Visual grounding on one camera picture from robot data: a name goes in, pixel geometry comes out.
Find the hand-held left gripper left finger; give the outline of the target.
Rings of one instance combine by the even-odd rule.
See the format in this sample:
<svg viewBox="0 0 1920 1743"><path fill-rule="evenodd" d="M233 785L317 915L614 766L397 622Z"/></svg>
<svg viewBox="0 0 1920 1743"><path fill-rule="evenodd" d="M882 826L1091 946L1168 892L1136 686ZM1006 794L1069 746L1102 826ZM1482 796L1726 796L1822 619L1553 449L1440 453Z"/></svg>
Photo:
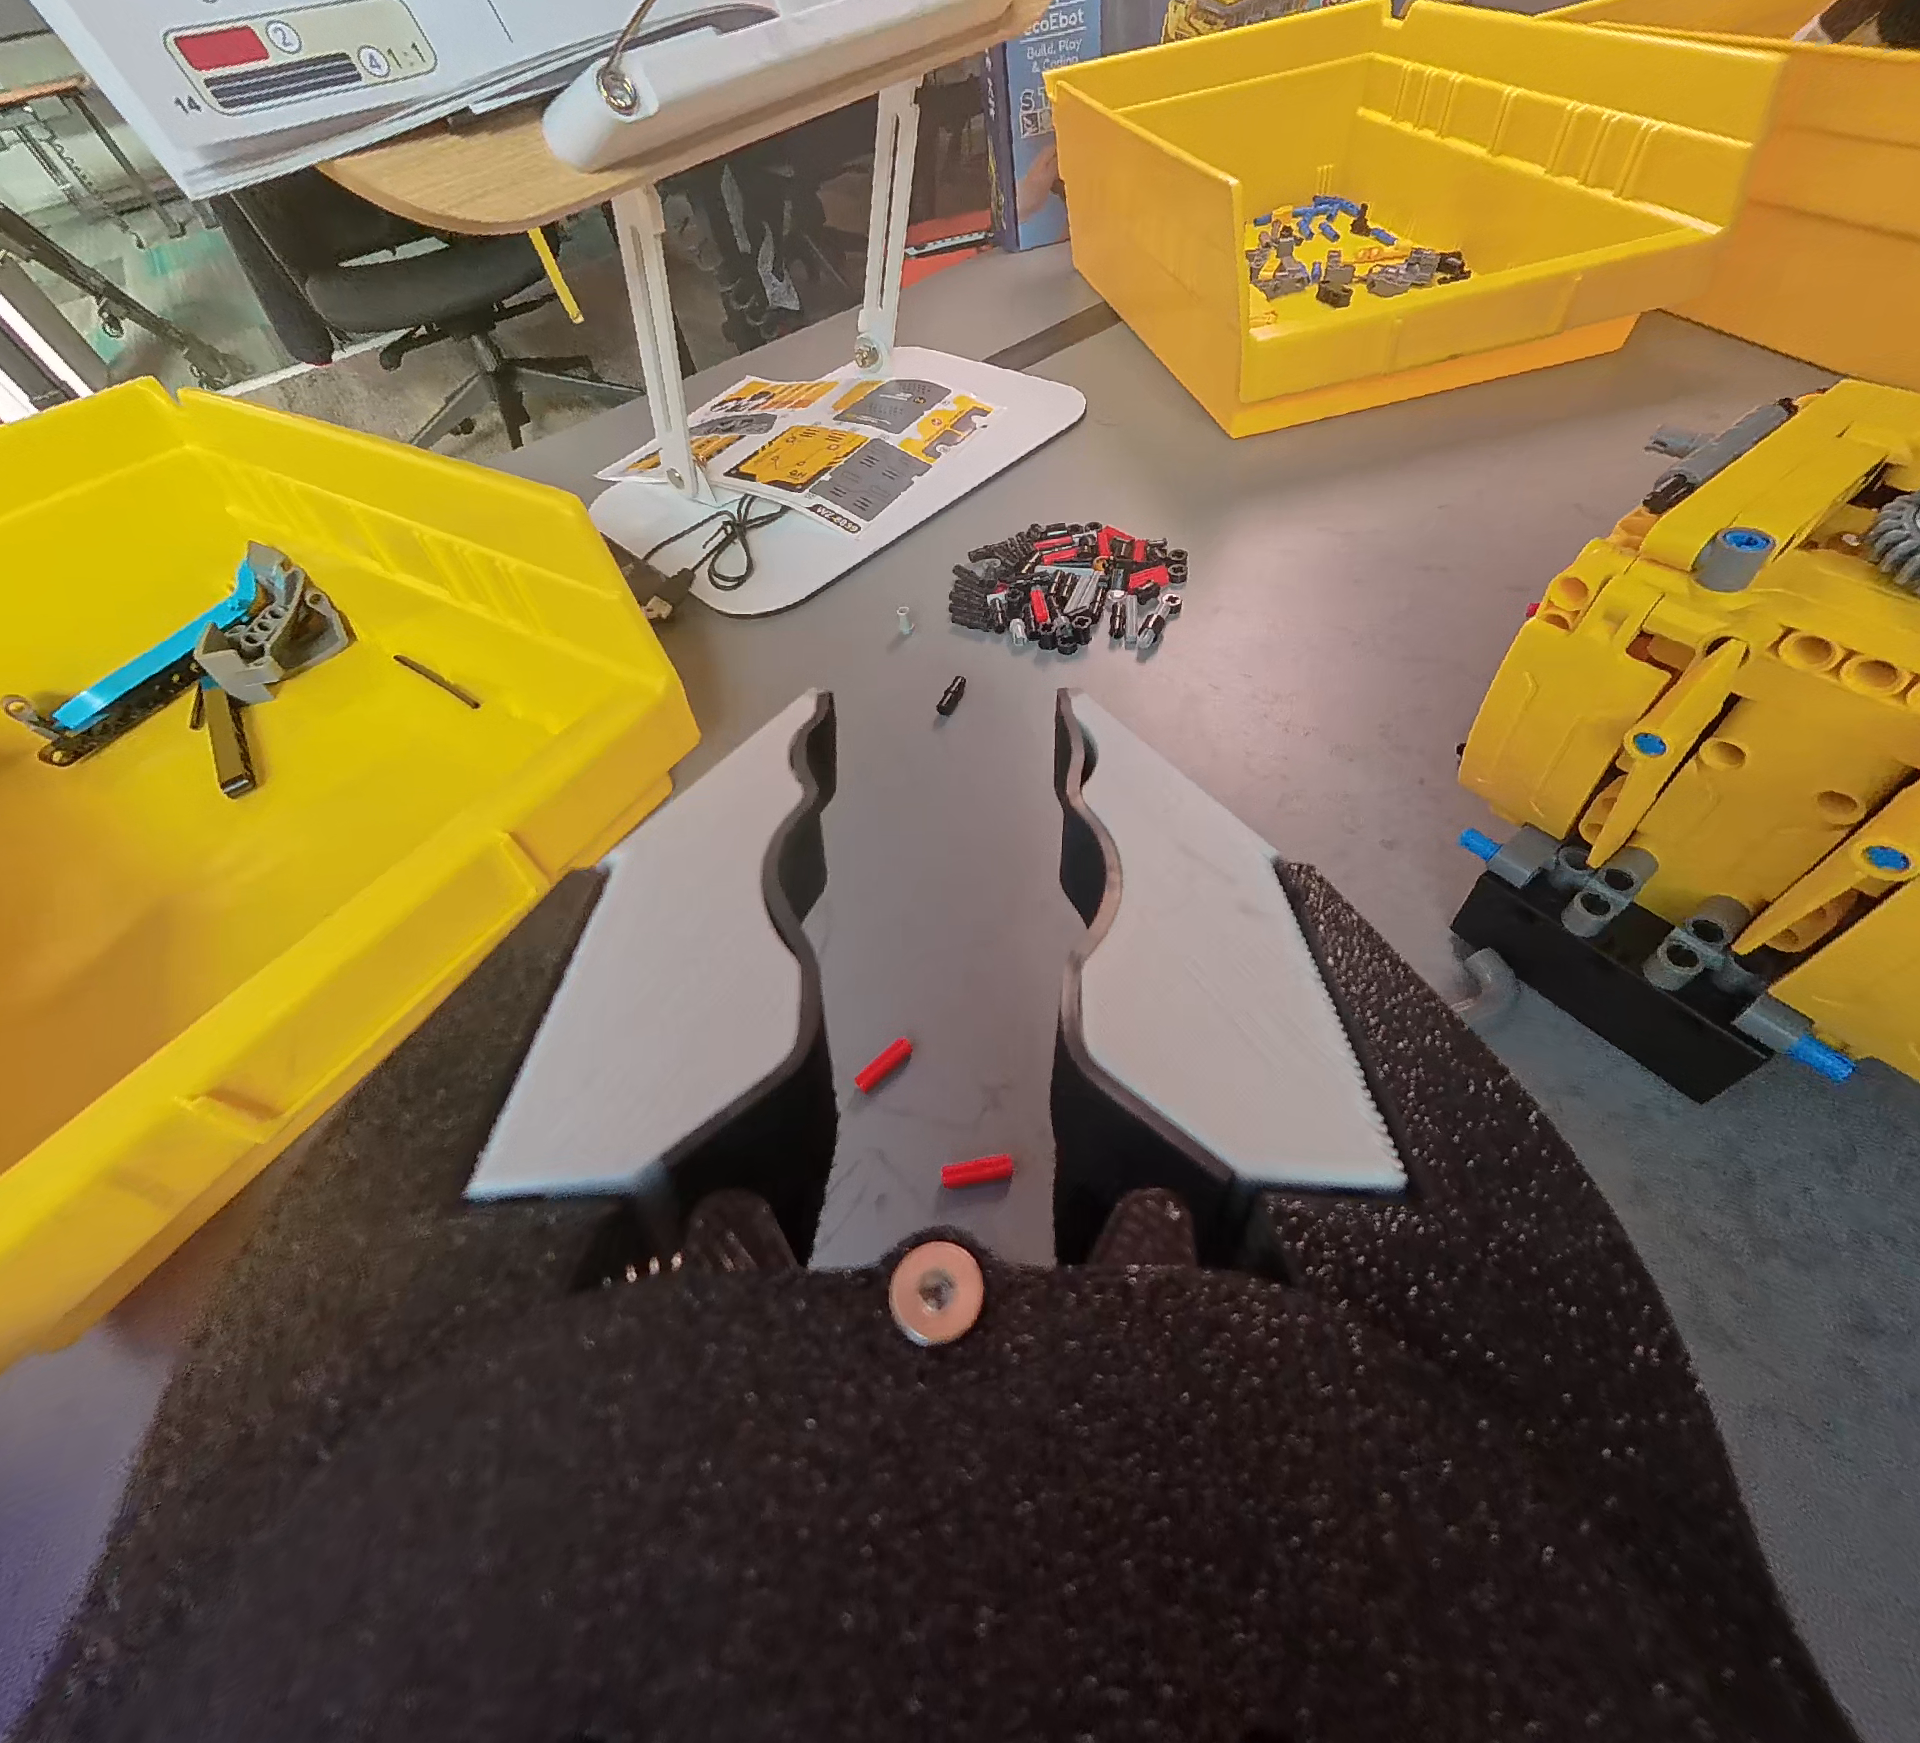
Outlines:
<svg viewBox="0 0 1920 1743"><path fill-rule="evenodd" d="M803 690L606 854L468 1202L612 1202L662 1259L744 1193L811 1259L837 1095L803 917L835 784L834 695Z"/></svg>

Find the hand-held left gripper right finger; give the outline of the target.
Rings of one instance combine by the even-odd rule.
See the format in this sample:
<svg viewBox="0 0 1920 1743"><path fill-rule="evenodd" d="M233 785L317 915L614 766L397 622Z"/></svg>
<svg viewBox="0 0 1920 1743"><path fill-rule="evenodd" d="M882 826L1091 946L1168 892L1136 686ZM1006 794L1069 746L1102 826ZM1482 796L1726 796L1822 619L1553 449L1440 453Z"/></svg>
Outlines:
<svg viewBox="0 0 1920 1743"><path fill-rule="evenodd" d="M1161 1193L1206 1264L1256 1268L1270 1197L1402 1206L1409 1175L1283 859L1078 689L1055 715L1069 949L1052 1239L1088 1264Z"/></svg>

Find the yellow lego vehicle model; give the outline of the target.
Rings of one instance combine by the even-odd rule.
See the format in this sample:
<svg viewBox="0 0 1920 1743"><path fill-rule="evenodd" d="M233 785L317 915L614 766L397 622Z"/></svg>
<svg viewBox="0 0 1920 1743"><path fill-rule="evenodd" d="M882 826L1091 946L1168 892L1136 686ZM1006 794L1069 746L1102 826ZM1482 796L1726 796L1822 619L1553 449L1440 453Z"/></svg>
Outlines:
<svg viewBox="0 0 1920 1743"><path fill-rule="evenodd" d="M1772 1059L1918 1077L1918 397L1663 428L1461 746L1508 826L1453 919L1697 1102Z"/></svg>

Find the pile of small lego pieces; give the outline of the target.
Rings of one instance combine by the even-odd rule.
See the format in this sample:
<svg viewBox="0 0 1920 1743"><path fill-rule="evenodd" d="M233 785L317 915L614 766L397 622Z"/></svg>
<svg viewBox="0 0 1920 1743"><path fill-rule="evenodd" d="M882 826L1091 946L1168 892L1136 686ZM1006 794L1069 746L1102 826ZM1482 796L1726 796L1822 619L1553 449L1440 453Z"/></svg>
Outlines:
<svg viewBox="0 0 1920 1743"><path fill-rule="evenodd" d="M1475 275L1461 249L1399 237L1368 203L1343 194L1312 194L1256 215L1242 231L1240 257L1258 321L1295 298L1345 310L1361 296L1399 302Z"/></svg>

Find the yellow plastic bin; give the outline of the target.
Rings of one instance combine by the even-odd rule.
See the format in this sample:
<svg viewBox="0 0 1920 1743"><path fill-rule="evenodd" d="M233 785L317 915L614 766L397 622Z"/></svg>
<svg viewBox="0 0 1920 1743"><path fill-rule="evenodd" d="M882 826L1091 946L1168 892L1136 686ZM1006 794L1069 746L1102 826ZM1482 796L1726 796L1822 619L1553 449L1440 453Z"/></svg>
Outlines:
<svg viewBox="0 0 1920 1743"><path fill-rule="evenodd" d="M1368 0L1055 72L1075 266L1234 437L1623 346L1701 293L1785 51ZM1265 302L1245 245L1316 194L1466 279Z"/></svg>
<svg viewBox="0 0 1920 1743"><path fill-rule="evenodd" d="M356 643L72 766L4 719L3 1358L69 1345L672 790L685 686L561 489L140 379L4 428L4 698L203 615L260 540ZM450 676L468 711L391 663Z"/></svg>
<svg viewBox="0 0 1920 1743"><path fill-rule="evenodd" d="M1683 313L1840 376L1918 387L1917 51L1798 44L1831 0L1593 0L1553 11L1784 63L1707 287Z"/></svg>

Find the short black lego liftarm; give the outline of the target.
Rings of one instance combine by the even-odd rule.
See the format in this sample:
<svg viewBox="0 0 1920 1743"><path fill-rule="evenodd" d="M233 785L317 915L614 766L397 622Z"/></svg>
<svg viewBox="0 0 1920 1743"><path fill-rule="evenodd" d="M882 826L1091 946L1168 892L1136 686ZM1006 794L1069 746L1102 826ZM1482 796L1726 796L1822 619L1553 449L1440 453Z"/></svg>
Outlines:
<svg viewBox="0 0 1920 1743"><path fill-rule="evenodd" d="M199 689L199 723L212 758L218 794L243 800L260 788L258 763L248 729L248 704L228 689L204 678Z"/></svg>

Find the blue and black lego piece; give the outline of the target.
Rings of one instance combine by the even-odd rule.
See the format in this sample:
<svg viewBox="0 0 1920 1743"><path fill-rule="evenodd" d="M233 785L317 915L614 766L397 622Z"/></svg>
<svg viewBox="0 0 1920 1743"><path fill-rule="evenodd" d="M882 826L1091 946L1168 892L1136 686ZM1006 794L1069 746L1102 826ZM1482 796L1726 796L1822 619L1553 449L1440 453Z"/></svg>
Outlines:
<svg viewBox="0 0 1920 1743"><path fill-rule="evenodd" d="M72 766L157 719L189 696L199 723L204 678L245 702L275 701L277 689L307 674L356 643L332 597L273 546L256 540L241 559L233 590L128 663L50 706L10 695L4 719L39 741L39 758Z"/></svg>

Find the pile of red black pins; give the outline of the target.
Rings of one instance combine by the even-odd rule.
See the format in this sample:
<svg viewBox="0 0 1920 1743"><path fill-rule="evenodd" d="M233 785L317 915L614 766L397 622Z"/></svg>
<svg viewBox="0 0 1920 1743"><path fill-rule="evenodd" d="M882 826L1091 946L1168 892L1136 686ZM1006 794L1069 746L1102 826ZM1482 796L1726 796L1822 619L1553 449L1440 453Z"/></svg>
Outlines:
<svg viewBox="0 0 1920 1743"><path fill-rule="evenodd" d="M949 622L1069 659L1106 641L1154 657L1188 607L1188 546L1106 523L1012 531L952 568Z"/></svg>

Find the yellow sticker sheet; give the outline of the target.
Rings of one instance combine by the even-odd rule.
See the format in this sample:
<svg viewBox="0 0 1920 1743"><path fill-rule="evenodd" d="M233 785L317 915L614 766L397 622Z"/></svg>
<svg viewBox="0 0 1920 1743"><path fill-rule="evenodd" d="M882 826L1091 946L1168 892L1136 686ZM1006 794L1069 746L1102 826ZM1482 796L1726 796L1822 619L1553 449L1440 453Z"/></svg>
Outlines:
<svg viewBox="0 0 1920 1743"><path fill-rule="evenodd" d="M680 491L649 443L603 469L591 515L634 555L714 540L732 515L796 514L862 534L1008 421L995 397L936 379L750 376L689 413L707 497Z"/></svg>

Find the black office chair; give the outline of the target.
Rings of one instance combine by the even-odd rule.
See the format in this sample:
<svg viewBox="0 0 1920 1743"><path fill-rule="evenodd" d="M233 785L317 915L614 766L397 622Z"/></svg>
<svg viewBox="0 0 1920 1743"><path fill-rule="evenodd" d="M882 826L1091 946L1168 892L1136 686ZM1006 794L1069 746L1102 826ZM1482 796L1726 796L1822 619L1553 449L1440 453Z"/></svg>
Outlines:
<svg viewBox="0 0 1920 1743"><path fill-rule="evenodd" d="M514 357L504 324L561 298L562 224L466 237L399 216L307 169L238 194L204 198L256 300L291 357L329 365L353 341L379 340L385 372L433 346L456 346L473 373L411 435L417 447L470 435L492 411L524 446L529 395L576 394L614 405L636 386L603 378L584 357Z"/></svg>

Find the white and wooden book stand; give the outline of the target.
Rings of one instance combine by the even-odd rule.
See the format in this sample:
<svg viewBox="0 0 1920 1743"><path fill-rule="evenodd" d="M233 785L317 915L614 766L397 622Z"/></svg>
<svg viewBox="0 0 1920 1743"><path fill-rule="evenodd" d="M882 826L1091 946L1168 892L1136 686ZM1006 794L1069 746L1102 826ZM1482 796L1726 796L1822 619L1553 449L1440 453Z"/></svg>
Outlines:
<svg viewBox="0 0 1920 1743"><path fill-rule="evenodd" d="M632 305L653 435L676 487L707 497L687 449L689 409L666 269L664 176L714 166L806 120L875 97L863 292L851 362L823 378L924 378L1004 403L1010 421L936 469L862 534L776 515L755 566L714 610L764 619L797 608L972 491L1069 433L1086 413L1066 383L897 340L924 77L1033 29L1052 0L631 0L606 51L543 111L501 108L473 127L417 128L323 164L350 192L466 237L507 237L596 200Z"/></svg>

